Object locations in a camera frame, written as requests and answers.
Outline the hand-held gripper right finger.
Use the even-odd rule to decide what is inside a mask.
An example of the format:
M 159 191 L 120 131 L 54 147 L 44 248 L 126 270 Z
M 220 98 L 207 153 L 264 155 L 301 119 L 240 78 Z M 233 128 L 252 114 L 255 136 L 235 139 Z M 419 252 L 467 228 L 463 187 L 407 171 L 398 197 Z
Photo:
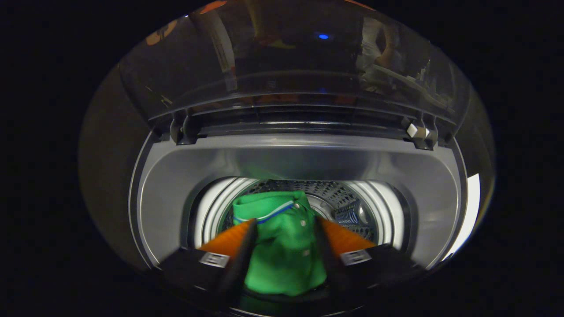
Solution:
M 314 233 L 332 298 L 368 300 L 424 277 L 423 266 L 389 243 L 377 245 L 322 217 Z

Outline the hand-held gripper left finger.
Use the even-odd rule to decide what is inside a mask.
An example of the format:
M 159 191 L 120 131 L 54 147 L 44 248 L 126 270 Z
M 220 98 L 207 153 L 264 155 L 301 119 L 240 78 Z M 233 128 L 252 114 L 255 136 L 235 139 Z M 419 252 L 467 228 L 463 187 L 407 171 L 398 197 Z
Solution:
M 242 293 L 258 221 L 250 219 L 199 248 L 181 247 L 156 268 L 156 281 L 193 304 L 232 304 Z

